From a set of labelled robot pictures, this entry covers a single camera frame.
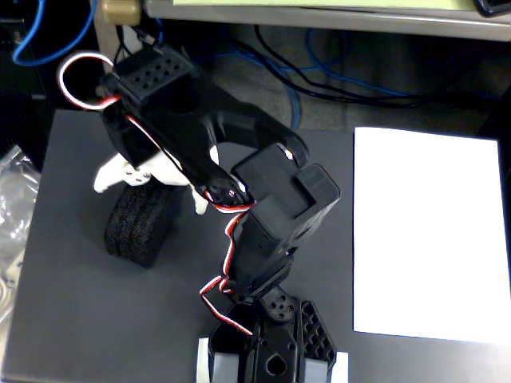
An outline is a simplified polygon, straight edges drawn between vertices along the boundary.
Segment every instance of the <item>black cable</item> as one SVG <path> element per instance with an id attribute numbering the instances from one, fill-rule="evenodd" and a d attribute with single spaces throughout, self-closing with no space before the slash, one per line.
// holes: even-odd
<path id="1" fill-rule="evenodd" d="M 122 29 L 122 26 L 115 26 L 115 32 L 117 34 L 117 38 L 119 39 L 119 48 L 117 48 L 115 57 L 113 58 L 114 65 L 117 64 L 119 55 L 121 54 L 122 50 L 124 50 L 129 56 L 132 55 L 132 53 L 129 51 L 128 47 L 125 44 L 125 32 Z"/>
<path id="2" fill-rule="evenodd" d="M 351 96 L 353 98 L 346 99 L 346 98 L 342 98 L 342 97 L 334 97 L 331 95 L 327 95 L 325 93 L 317 93 L 317 92 L 311 91 L 309 89 L 304 89 L 302 87 L 299 87 L 299 89 L 298 89 L 298 88 L 295 88 L 292 84 L 286 83 L 288 86 L 292 87 L 293 89 L 297 90 L 298 92 L 308 94 L 309 96 L 312 96 L 312 97 L 322 98 L 324 100 L 340 101 L 340 102 L 347 102 L 347 103 L 352 103 L 352 104 L 381 106 L 381 107 L 385 107 L 385 108 L 396 108 L 396 109 L 416 108 L 418 106 L 421 106 L 421 105 L 427 104 L 431 101 L 434 101 L 434 99 L 439 98 L 442 93 L 444 93 L 450 86 L 452 86 L 456 81 L 458 81 L 458 79 L 461 77 L 461 75 L 463 73 L 465 73 L 465 71 L 468 68 L 473 66 L 473 64 L 475 62 L 477 62 L 479 59 L 481 59 L 482 56 L 484 56 L 486 54 L 486 50 L 484 52 L 478 54 L 474 58 L 474 60 L 469 61 L 466 65 L 463 65 L 463 67 L 460 70 L 458 70 L 458 72 L 455 75 L 453 75 L 451 78 L 449 78 L 447 81 L 445 81 L 442 85 L 440 85 L 436 90 L 434 90 L 430 94 L 407 95 L 407 96 L 368 97 L 368 96 L 359 95 L 357 93 L 347 92 L 346 90 L 335 88 L 335 87 L 332 87 L 329 85 L 324 85 L 324 84 L 320 84 L 320 83 L 311 81 L 300 69 L 298 69 L 295 65 L 290 63 L 289 60 L 287 60 L 286 58 L 284 58 L 280 54 L 278 54 L 276 51 L 274 51 L 265 42 L 265 40 L 263 39 L 263 36 L 260 33 L 259 26 L 254 26 L 254 30 L 255 30 L 255 35 L 257 36 L 259 43 L 266 49 L 266 51 L 268 51 L 274 58 L 281 61 L 286 66 L 293 69 L 293 71 L 296 74 L 298 74 L 306 83 L 308 83 L 309 85 L 315 86 L 315 87 L 322 88 L 322 89 L 346 94 L 347 96 Z M 458 91 L 455 93 L 451 93 L 450 96 L 454 96 L 454 99 L 456 100 L 456 102 L 459 102 L 460 98 L 462 98 L 464 96 L 466 97 L 467 95 L 466 95 L 466 92 Z M 473 102 L 474 95 L 470 94 L 468 96 L 468 99 L 470 102 Z M 411 103 L 411 104 L 397 104 L 397 103 L 383 102 L 383 101 L 396 101 L 396 100 L 416 100 L 416 102 Z"/>
<path id="3" fill-rule="evenodd" d="M 422 103 L 414 103 L 414 104 L 395 104 L 395 103 L 389 103 L 389 102 L 381 102 L 381 101 L 372 101 L 372 100 L 364 100 L 364 99 L 356 99 L 356 98 L 346 98 L 346 97 L 339 97 L 339 96 L 332 96 L 330 94 L 325 93 L 318 93 L 314 90 L 303 88 L 294 82 L 288 80 L 286 77 L 282 76 L 276 69 L 271 66 L 270 63 L 267 62 L 266 57 L 261 54 L 258 50 L 252 48 L 251 46 L 245 44 L 244 42 L 241 42 L 236 39 L 228 39 L 228 42 L 230 44 L 233 44 L 237 46 L 238 48 L 244 50 L 245 52 L 249 52 L 253 54 L 267 69 L 268 72 L 270 72 L 273 76 L 277 77 L 280 81 L 282 81 L 285 85 L 289 86 L 290 88 L 293 88 L 297 92 L 307 94 L 311 97 L 320 98 L 322 100 L 329 100 L 329 101 L 339 101 L 339 102 L 345 102 L 348 104 L 361 104 L 361 105 L 370 105 L 370 106 L 381 106 L 383 108 L 394 108 L 394 109 L 408 109 L 408 108 L 414 108 L 416 106 L 422 105 Z"/>
<path id="4" fill-rule="evenodd" d="M 265 40 L 263 39 L 263 36 L 261 35 L 261 31 L 260 31 L 260 28 L 259 26 L 254 26 L 254 31 L 255 31 L 255 35 L 257 36 L 257 40 L 259 40 L 260 44 L 266 49 L 266 51 L 268 51 L 270 53 L 270 55 L 272 55 L 274 58 L 276 58 L 277 60 L 281 61 L 283 64 L 285 64 L 286 66 L 288 66 L 289 68 L 293 69 L 293 71 L 298 74 L 306 83 L 308 83 L 309 85 L 312 85 L 312 86 L 315 86 L 317 88 L 321 88 L 321 89 L 325 89 L 325 90 L 331 90 L 332 92 L 337 92 L 337 93 L 341 93 L 341 94 L 344 94 L 346 96 L 349 96 L 349 97 L 353 97 L 353 98 L 362 98 L 362 99 L 365 99 L 365 100 L 372 100 L 372 99 L 375 99 L 376 97 L 369 97 L 369 96 L 363 96 L 361 94 L 357 94 L 357 93 L 353 93 L 353 92 L 349 92 L 347 90 L 344 90 L 344 89 L 341 89 L 341 88 L 336 88 L 334 86 L 330 86 L 330 85 L 325 85 L 325 84 L 320 84 L 318 82 L 315 82 L 311 79 L 309 79 L 309 77 L 307 77 L 300 69 L 298 69 L 296 66 L 294 66 L 291 62 L 289 62 L 289 60 L 285 59 L 284 57 L 282 57 L 280 54 L 278 54 L 276 51 L 274 51 L 266 42 Z"/>

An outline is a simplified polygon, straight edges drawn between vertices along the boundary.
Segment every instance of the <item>gray table surface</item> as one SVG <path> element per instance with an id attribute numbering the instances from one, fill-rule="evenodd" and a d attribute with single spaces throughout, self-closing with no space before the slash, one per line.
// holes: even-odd
<path id="1" fill-rule="evenodd" d="M 338 351 L 349 353 L 350 382 L 509 382 L 510 348 L 352 330 L 353 136 L 299 133 L 343 196 L 295 254 L 283 287 L 316 303 Z M 220 160 L 242 152 L 220 147 Z M 122 186 L 98 195 L 92 185 L 112 154 L 98 114 L 57 112 L 4 381 L 194 381 L 198 338 L 216 324 L 198 292 L 220 269 L 230 217 L 196 216 L 187 198 L 151 270 L 107 255 L 103 230 Z"/>

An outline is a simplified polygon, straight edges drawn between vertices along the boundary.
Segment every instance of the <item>dark floor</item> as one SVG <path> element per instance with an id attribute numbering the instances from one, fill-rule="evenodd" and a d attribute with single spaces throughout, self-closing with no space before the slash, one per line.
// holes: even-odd
<path id="1" fill-rule="evenodd" d="M 178 30 L 182 35 L 199 36 L 201 39 L 204 35 L 203 25 L 180 22 Z M 104 53 L 115 50 L 117 39 L 109 30 L 111 26 L 101 25 L 97 20 L 96 27 Z M 233 36 L 263 52 L 252 26 L 234 25 L 225 28 L 229 28 Z M 297 66 L 312 65 L 304 45 L 305 29 L 263 26 L 262 33 L 273 49 Z M 316 30 L 311 41 L 316 55 L 324 61 L 343 55 L 343 59 L 332 67 L 336 73 L 402 93 L 428 93 L 463 68 L 465 72 L 457 81 L 458 88 L 498 97 L 511 84 L 511 54 L 509 44 L 506 43 L 340 30 Z M 190 52 L 194 58 L 201 54 L 200 49 L 196 49 L 193 54 Z M 267 70 L 233 56 L 208 59 L 201 63 L 211 70 L 213 79 L 235 97 L 258 105 L 289 126 L 289 96 L 284 86 Z M 356 85 L 343 84 L 319 71 L 307 75 L 313 80 L 342 85 L 351 91 L 385 96 Z M 294 81 L 298 80 L 296 75 L 290 76 Z M 488 109 L 455 109 L 442 103 L 396 110 L 321 101 L 304 95 L 299 95 L 299 103 L 300 129 L 347 132 L 352 132 L 356 126 L 365 125 L 474 134 L 488 114 Z"/>

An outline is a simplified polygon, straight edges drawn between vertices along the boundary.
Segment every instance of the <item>blue cable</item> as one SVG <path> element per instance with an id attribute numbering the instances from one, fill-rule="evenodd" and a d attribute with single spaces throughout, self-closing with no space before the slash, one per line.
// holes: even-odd
<path id="1" fill-rule="evenodd" d="M 45 9 L 45 2 L 46 0 L 39 0 L 38 5 L 38 12 L 36 13 L 34 24 L 30 27 L 29 33 L 25 36 L 22 43 L 16 48 L 16 50 L 13 53 L 13 61 L 15 64 L 21 65 L 21 66 L 38 66 L 42 64 L 46 64 L 50 61 L 53 61 L 64 54 L 68 53 L 72 48 L 74 48 L 81 39 L 85 36 L 87 33 L 87 30 L 89 30 L 90 25 L 93 23 L 94 19 L 94 11 L 97 7 L 97 0 L 93 0 L 93 4 L 90 7 L 90 14 L 87 18 L 87 21 L 85 22 L 85 25 L 81 32 L 72 40 L 67 46 L 64 48 L 58 50 L 55 53 L 50 54 L 47 57 L 39 58 L 33 61 L 23 61 L 19 59 L 19 55 L 21 52 L 29 45 L 32 38 L 34 38 L 34 35 L 37 33 L 39 26 L 41 25 L 42 15 L 44 13 Z"/>
<path id="2" fill-rule="evenodd" d="M 232 47 L 234 49 L 234 54 L 238 57 L 241 57 L 247 61 L 250 61 L 252 64 L 256 64 L 258 66 L 263 66 L 259 61 L 257 61 L 254 57 L 252 57 L 248 53 L 243 53 L 239 51 L 235 46 Z M 218 55 L 219 57 L 227 57 L 228 55 L 232 55 L 232 53 L 222 53 L 221 55 Z M 282 76 L 285 76 L 285 73 L 283 72 L 283 68 L 280 68 L 275 62 L 270 60 L 269 58 L 266 58 L 267 62 L 273 66 L 275 70 L 277 70 Z M 299 103 L 298 103 L 298 97 L 296 95 L 296 91 L 289 86 L 286 86 L 287 94 L 289 94 L 289 98 L 291 99 L 291 108 L 293 111 L 293 115 L 291 117 L 291 129 L 298 129 L 298 125 L 300 122 L 300 115 L 299 115 Z"/>
<path id="3" fill-rule="evenodd" d="M 163 42 L 163 22 L 159 18 L 155 18 L 156 23 L 161 27 L 160 34 L 158 35 L 158 42 Z"/>
<path id="4" fill-rule="evenodd" d="M 312 48 L 311 48 L 311 35 L 312 35 L 312 30 L 309 29 L 307 30 L 307 33 L 305 34 L 305 49 L 307 51 L 307 54 L 309 55 L 309 58 L 327 75 L 327 76 L 330 76 L 330 77 L 333 77 L 333 78 L 336 78 L 338 80 L 341 80 L 341 81 L 345 81 L 345 82 L 350 82 L 351 84 L 355 84 L 355 85 L 359 85 L 359 86 L 362 86 L 364 88 L 368 88 L 368 89 L 373 89 L 373 90 L 377 90 L 379 92 L 382 92 L 382 93 L 387 93 L 387 94 L 391 94 L 393 96 L 407 96 L 407 94 L 405 93 L 401 93 L 401 92 L 396 92 L 394 90 L 389 90 L 389 89 L 385 89 L 385 88 L 380 88 L 378 86 L 375 86 L 375 85 L 371 85 L 371 84 L 368 84 L 364 81 L 359 81 L 359 80 L 355 80 L 353 78 L 349 78 L 349 77 L 344 77 L 344 76 L 341 76 L 337 73 L 333 73 L 332 71 L 330 71 L 330 69 L 325 65 L 323 64 L 317 57 L 316 55 L 314 54 L 314 52 L 312 51 Z"/>

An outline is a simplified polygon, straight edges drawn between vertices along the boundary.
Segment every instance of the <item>mounting holes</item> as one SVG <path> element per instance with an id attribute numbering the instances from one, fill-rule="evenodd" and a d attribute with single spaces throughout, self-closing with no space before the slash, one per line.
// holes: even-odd
<path id="1" fill-rule="evenodd" d="M 307 315 L 312 315 L 314 313 L 314 309 L 312 308 L 312 304 L 308 303 L 303 307 L 303 312 Z"/>
<path id="2" fill-rule="evenodd" d="M 266 370 L 270 375 L 282 375 L 286 372 L 286 362 L 280 355 L 274 355 L 266 363 Z"/>

